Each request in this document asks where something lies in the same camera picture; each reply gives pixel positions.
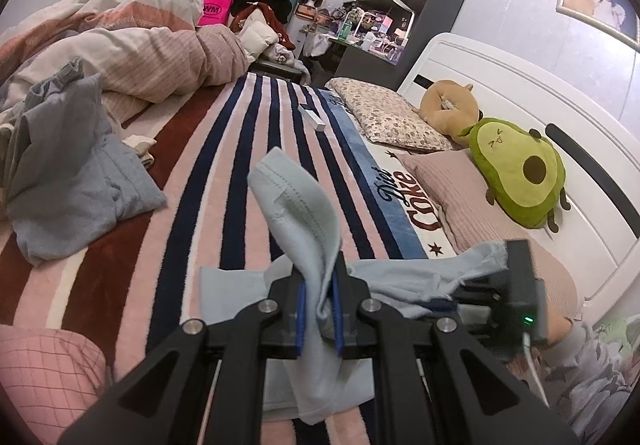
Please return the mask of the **right hand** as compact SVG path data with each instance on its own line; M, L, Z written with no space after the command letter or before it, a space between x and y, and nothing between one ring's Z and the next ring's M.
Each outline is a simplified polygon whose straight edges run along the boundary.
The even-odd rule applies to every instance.
M544 345L545 349L554 347L555 344L562 342L572 331L574 321L556 313L548 315L547 341Z

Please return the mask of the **grey right sleeve forearm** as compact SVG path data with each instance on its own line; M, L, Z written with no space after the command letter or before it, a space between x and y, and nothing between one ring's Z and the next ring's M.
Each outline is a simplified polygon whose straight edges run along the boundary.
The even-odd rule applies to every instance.
M597 443L620 413L631 395L638 357L637 316L598 329L574 321L562 342L540 350L541 387L549 407L580 443Z

